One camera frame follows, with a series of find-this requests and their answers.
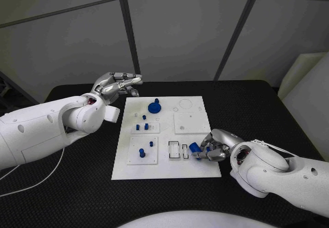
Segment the blue cylinder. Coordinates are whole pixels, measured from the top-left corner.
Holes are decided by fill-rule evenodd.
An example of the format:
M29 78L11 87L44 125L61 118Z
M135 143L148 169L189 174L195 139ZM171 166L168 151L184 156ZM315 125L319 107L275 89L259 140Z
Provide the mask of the blue cylinder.
M145 150L139 149L139 156L143 158L146 156Z
M153 114L161 112L162 106L159 104L159 99L158 98L156 98L155 102L149 104L148 109L149 109L149 112L153 113Z
M191 149L192 153L202 152L201 148L195 142L189 145L189 149Z

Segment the black table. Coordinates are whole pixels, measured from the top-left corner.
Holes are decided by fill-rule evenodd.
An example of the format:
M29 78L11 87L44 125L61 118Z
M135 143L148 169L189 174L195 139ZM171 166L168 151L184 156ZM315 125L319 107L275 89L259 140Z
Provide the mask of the black table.
M48 101L81 95L91 87L58 86ZM233 132L247 141L265 140L299 156L322 160L265 81L149 82L136 88L142 96L201 95L211 128ZM100 130L67 148L47 182L0 198L2 227L116 227L174 210L220 211L276 226L316 216L275 194L265 199L249 194L230 176L230 160L220 163L223 178L112 181L125 103L125 97L114 103L122 110L117 124L104 121ZM60 156L57 152L19 167L0 182L0 194L37 184L52 171Z

